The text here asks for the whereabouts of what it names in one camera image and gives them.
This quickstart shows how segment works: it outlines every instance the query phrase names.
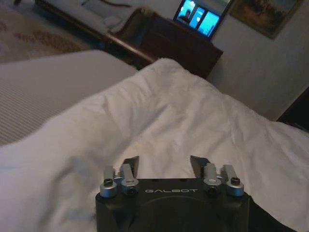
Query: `logo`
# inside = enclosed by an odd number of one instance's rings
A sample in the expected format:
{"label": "logo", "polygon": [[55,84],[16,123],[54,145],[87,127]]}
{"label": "logo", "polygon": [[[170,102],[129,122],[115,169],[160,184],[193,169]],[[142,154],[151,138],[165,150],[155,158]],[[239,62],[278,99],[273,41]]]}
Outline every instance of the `logo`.
{"label": "logo", "polygon": [[145,190],[146,193],[163,193],[163,192],[173,192],[173,193],[179,193],[179,192],[197,192],[198,189],[171,189],[171,190],[165,190],[165,189],[147,189]]}

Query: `wooden furniture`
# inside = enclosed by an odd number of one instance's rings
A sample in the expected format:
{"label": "wooden furniture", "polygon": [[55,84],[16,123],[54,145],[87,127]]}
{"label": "wooden furniture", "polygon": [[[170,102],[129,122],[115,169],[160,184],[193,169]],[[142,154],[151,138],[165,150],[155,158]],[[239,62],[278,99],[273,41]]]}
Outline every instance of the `wooden furniture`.
{"label": "wooden furniture", "polygon": [[283,113],[278,121],[309,131],[309,87]]}
{"label": "wooden furniture", "polygon": [[[120,32],[101,34],[44,0],[35,2],[102,40],[107,44],[105,51],[109,52],[112,45],[124,49],[136,63],[130,64],[138,68],[143,68],[158,58],[171,58],[191,73],[206,79],[223,53],[198,32],[153,12],[145,14],[148,19],[143,19],[146,25],[139,28],[139,35],[134,30],[135,26],[132,26],[135,25],[135,18],[141,15],[138,11],[132,14]],[[134,36],[130,35],[131,31],[135,31]],[[134,43],[133,37],[140,37],[140,41]]]}
{"label": "wooden furniture", "polygon": [[196,31],[154,13],[140,48],[158,58],[171,58],[206,78],[222,51]]}

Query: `screw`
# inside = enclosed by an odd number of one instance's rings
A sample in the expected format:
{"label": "screw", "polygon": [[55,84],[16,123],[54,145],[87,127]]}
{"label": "screw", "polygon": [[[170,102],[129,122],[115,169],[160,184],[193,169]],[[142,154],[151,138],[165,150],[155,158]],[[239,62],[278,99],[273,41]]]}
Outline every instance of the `screw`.
{"label": "screw", "polygon": [[130,189],[127,191],[127,195],[129,195],[129,196],[133,196],[135,193],[136,193],[136,191],[135,191],[134,188],[130,188]]}
{"label": "screw", "polygon": [[216,187],[210,186],[210,187],[207,189],[207,194],[208,194],[210,197],[216,197],[216,196],[218,196],[219,192],[218,192],[218,190],[217,190]]}
{"label": "screw", "polygon": [[232,185],[240,185],[240,179],[238,177],[232,177],[231,178],[231,184]]}
{"label": "screw", "polygon": [[105,187],[110,187],[110,186],[112,186],[112,183],[113,183],[112,179],[105,179],[104,182],[103,182],[103,185]]}

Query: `silver knob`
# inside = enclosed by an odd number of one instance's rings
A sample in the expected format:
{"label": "silver knob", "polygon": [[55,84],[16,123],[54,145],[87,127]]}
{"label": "silver knob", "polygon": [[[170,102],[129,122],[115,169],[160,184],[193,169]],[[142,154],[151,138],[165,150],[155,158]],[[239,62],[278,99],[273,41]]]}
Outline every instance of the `silver knob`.
{"label": "silver knob", "polygon": [[117,184],[114,182],[115,170],[112,166],[104,169],[104,181],[100,185],[100,195],[104,198],[111,198],[117,194]]}
{"label": "silver knob", "polygon": [[226,192],[231,196],[242,196],[245,189],[244,184],[237,177],[233,166],[230,164],[223,165],[222,174],[227,179]]}

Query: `sofa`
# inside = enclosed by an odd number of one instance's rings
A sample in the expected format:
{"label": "sofa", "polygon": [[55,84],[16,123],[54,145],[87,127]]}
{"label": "sofa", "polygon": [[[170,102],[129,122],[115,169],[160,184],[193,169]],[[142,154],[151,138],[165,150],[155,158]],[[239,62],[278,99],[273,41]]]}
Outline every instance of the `sofa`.
{"label": "sofa", "polygon": [[[142,6],[139,0],[35,0],[51,11],[89,34],[104,40],[108,32],[120,31],[133,13]],[[153,11],[143,8],[143,14]]]}

